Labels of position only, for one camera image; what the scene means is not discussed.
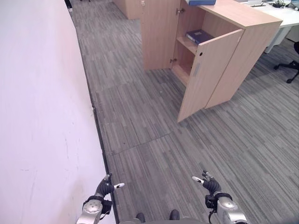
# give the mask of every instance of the wooden cabinet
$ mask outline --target wooden cabinet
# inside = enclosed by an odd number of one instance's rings
[[[178,122],[231,99],[282,21],[233,0],[191,7],[185,0],[145,0],[144,68],[170,68],[186,86]],[[199,45],[185,35],[201,29]]]
[[[122,13],[129,19],[139,19],[141,15],[140,0],[113,0]]]

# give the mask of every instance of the desk leg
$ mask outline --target desk leg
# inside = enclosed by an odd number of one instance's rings
[[[289,31],[291,30],[291,28],[292,27],[280,28],[279,31],[274,36],[274,38],[272,39],[270,45],[268,47],[266,47],[265,53],[266,54],[270,53],[270,51],[272,50],[272,48],[275,45],[279,45],[282,42],[282,40],[285,38],[285,36],[289,33]]]

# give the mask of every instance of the cabinet top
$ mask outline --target cabinet top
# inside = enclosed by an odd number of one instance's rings
[[[199,7],[241,28],[282,22],[281,19],[234,0],[216,0],[216,4],[214,6]]]

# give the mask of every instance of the door handle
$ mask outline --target door handle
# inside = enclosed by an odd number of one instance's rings
[[[194,77],[195,77],[196,74],[198,73],[199,67],[200,67],[200,63],[198,63],[198,64],[196,65],[196,68],[195,68],[195,70],[194,70],[194,72],[193,72],[193,76],[194,76]]]

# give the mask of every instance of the chair base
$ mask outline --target chair base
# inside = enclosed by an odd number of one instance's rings
[[[298,70],[297,74],[293,78],[290,78],[286,81],[287,83],[291,83],[296,78],[296,76],[299,75],[299,63],[296,61],[292,61],[289,64],[278,64],[278,65],[274,66],[274,69],[277,70],[277,69],[279,69],[280,66]]]

